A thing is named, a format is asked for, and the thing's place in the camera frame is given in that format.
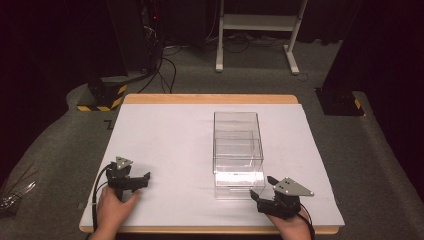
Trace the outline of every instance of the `hand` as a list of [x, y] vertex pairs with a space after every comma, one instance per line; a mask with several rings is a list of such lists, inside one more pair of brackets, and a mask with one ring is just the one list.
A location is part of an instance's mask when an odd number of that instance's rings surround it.
[[[300, 215], [308, 219], [308, 214], [305, 210], [300, 210]], [[277, 227], [280, 236], [284, 240], [310, 240], [311, 235], [308, 225], [298, 216], [289, 218], [287, 220], [266, 215], [269, 220]]]
[[135, 191], [131, 198], [123, 203], [116, 197], [113, 188], [105, 186], [97, 204], [98, 228], [90, 239], [114, 239], [119, 227], [134, 208], [140, 192], [140, 190]]

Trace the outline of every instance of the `white tabletop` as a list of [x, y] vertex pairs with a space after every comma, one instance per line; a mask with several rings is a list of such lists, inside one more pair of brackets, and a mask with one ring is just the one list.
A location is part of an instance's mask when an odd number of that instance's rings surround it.
[[[316, 228], [337, 231], [344, 225], [302, 105], [142, 103], [121, 106], [100, 166], [120, 156], [134, 161], [131, 177], [151, 172], [149, 186], [121, 231], [276, 233], [253, 200], [215, 199], [215, 111], [257, 112], [265, 176], [290, 177], [315, 193], [301, 202]], [[267, 184], [262, 198], [273, 196], [271, 187]], [[92, 231], [92, 224], [88, 205], [80, 229]]]

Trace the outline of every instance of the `transparent acrylic box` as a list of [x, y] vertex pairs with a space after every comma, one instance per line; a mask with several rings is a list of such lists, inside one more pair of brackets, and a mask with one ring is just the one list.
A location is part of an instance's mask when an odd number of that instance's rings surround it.
[[258, 115], [215, 112], [213, 167], [217, 199], [250, 199], [265, 188]]

